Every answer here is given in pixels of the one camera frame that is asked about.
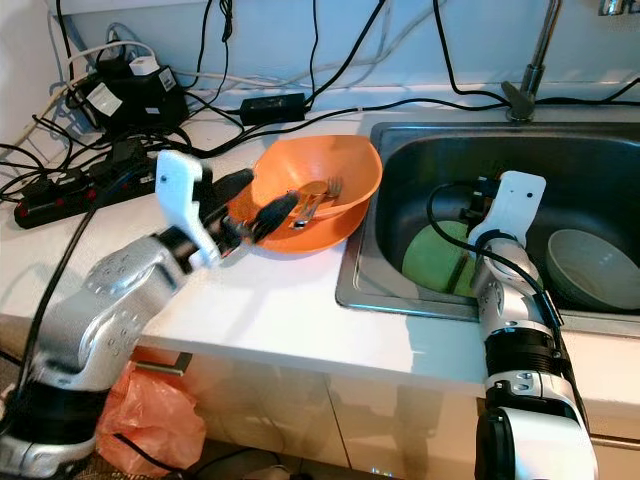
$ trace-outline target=fork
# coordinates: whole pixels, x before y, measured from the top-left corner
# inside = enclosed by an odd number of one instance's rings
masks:
[[[335,200],[340,196],[341,192],[342,177],[329,177],[327,179],[327,193],[325,193],[324,195],[318,195],[316,198],[314,198],[311,206],[305,212],[302,212],[301,215],[298,216],[298,218],[296,218],[296,220],[291,225],[291,228],[293,230],[302,230],[307,226],[311,219],[313,219],[316,210],[324,200]]]

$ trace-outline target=white bowl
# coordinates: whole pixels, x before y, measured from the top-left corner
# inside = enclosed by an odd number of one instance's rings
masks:
[[[569,300],[600,310],[640,309],[640,269],[595,235],[570,229],[555,232],[549,237],[547,270]]]

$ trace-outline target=metal utensil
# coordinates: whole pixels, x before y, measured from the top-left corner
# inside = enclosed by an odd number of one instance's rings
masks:
[[[300,213],[291,224],[291,229],[302,230],[311,221],[311,219],[316,213],[316,210],[318,209],[318,206],[320,206],[320,204],[325,199],[335,200],[340,196],[340,192],[342,192],[341,177],[330,177],[326,182],[317,182],[317,183],[324,183],[324,185],[326,186],[325,191],[321,194],[313,196],[313,198],[311,198],[312,195],[309,195],[307,197],[306,203],[302,206]]]

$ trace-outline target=orange bowl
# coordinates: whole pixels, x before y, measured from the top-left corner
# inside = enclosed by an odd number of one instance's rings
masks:
[[[252,200],[251,184],[240,195],[229,202],[229,214],[237,221],[252,220],[260,210]],[[302,230],[289,228],[291,220],[285,222],[258,244],[265,250],[278,253],[313,253],[333,247],[356,231],[362,223],[369,201],[356,205],[346,212],[331,218],[311,220]]]
[[[323,202],[314,215],[328,218],[374,194],[382,179],[382,162],[367,137],[323,135],[277,141],[256,162],[253,171],[253,201],[261,207],[314,180],[341,177],[340,196]]]

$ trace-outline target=sink basin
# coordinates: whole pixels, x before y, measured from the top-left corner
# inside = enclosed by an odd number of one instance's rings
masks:
[[[402,275],[402,261],[428,225],[426,201],[435,186],[519,170],[547,180],[527,252],[565,328],[640,338],[640,311],[573,304],[555,292],[545,265],[549,236],[563,228],[593,233],[640,265],[640,124],[383,123],[371,139],[384,173],[365,222],[347,244],[336,290],[341,305],[477,322],[475,299],[413,283]],[[452,190],[436,198],[434,212],[456,219],[469,205],[469,194]]]

